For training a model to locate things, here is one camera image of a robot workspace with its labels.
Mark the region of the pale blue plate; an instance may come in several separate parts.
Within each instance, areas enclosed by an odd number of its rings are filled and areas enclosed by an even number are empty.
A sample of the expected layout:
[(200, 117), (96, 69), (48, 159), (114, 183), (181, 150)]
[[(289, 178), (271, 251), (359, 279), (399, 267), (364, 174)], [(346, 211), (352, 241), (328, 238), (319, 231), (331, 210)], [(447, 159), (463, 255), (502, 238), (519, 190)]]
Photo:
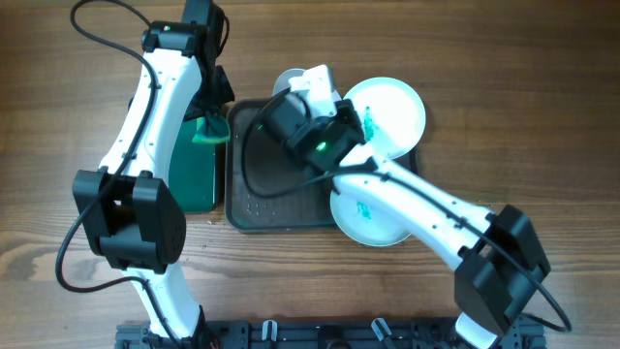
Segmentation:
[(411, 234), (383, 212), (345, 194), (330, 193), (333, 220), (349, 238), (372, 247), (387, 247)]

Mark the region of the white plate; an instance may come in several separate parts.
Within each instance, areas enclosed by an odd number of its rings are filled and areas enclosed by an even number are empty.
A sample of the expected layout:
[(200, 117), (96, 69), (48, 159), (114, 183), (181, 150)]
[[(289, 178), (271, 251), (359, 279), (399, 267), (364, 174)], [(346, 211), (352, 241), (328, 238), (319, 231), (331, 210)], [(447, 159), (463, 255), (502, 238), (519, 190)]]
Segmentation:
[(377, 77), (363, 80), (344, 96), (358, 115), (364, 139), (374, 152), (399, 158), (419, 143), (426, 113), (417, 92), (402, 80)]
[(271, 96), (275, 96), (282, 91), (300, 91), (303, 89), (304, 80), (302, 79), (305, 69), (291, 68), (284, 71), (274, 83)]

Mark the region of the black tray with green water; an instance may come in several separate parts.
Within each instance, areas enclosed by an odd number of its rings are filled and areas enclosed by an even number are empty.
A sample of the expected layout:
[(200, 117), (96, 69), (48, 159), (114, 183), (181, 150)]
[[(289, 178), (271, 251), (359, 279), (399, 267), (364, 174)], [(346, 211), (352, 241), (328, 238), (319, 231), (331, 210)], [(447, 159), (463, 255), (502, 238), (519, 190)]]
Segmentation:
[(186, 213), (205, 213), (218, 200), (216, 145), (202, 141), (207, 102), (195, 97), (186, 110), (176, 102), (149, 120), (139, 147), (124, 175), (149, 171), (164, 179), (171, 194)]

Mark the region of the green yellow sponge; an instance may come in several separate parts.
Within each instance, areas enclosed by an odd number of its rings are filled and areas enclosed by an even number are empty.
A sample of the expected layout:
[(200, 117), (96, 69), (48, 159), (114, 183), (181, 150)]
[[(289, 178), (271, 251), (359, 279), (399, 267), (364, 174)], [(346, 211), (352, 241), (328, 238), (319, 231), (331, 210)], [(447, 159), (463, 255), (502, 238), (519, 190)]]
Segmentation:
[(208, 113), (196, 119), (196, 133), (192, 138), (197, 144), (226, 143), (231, 138), (231, 128), (221, 113)]

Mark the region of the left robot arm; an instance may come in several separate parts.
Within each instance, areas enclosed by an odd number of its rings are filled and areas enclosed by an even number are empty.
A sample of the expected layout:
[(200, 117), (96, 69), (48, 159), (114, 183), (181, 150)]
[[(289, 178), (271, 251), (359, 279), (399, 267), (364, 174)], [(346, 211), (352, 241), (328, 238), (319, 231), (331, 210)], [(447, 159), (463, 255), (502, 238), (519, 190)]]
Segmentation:
[(149, 316), (137, 338), (149, 348), (219, 344), (183, 274), (186, 217), (168, 181), (182, 125), (193, 121), (205, 136), (208, 120), (222, 119), (234, 98), (217, 64), (229, 33), (229, 19), (210, 1), (187, 2), (178, 22), (148, 21), (123, 126), (99, 167), (73, 182), (75, 227), (135, 287)]

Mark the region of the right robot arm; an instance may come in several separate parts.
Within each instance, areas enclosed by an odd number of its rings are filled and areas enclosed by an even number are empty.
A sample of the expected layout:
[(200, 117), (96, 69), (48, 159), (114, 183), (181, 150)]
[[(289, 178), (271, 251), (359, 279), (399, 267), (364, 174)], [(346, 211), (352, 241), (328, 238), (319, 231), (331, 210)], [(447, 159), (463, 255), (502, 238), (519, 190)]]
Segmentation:
[(414, 92), (373, 89), (339, 101), (313, 101), (285, 90), (257, 117), (257, 127), (284, 152), (368, 209), (334, 216), (352, 239), (393, 245), (415, 237), (453, 271), (460, 308), (455, 328), (477, 348), (508, 334), (543, 290), (550, 264), (528, 216), (514, 206), (494, 212), (461, 201), (397, 162), (423, 134), (425, 111)]

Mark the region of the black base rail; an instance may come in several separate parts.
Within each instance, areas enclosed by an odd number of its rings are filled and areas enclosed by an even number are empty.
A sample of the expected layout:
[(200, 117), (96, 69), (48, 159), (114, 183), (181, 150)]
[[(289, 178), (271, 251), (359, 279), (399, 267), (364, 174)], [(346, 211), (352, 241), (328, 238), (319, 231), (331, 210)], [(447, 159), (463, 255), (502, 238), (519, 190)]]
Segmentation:
[[(183, 348), (275, 349), (275, 348), (474, 348), (455, 329), (455, 318), (425, 318), (410, 322), (340, 323), (249, 323), (246, 321), (210, 321), (206, 323), (209, 340), (192, 346), (184, 338)], [(148, 323), (117, 326), (114, 348), (177, 348), (152, 333)], [(545, 349), (542, 325), (520, 319), (506, 336), (490, 348)]]

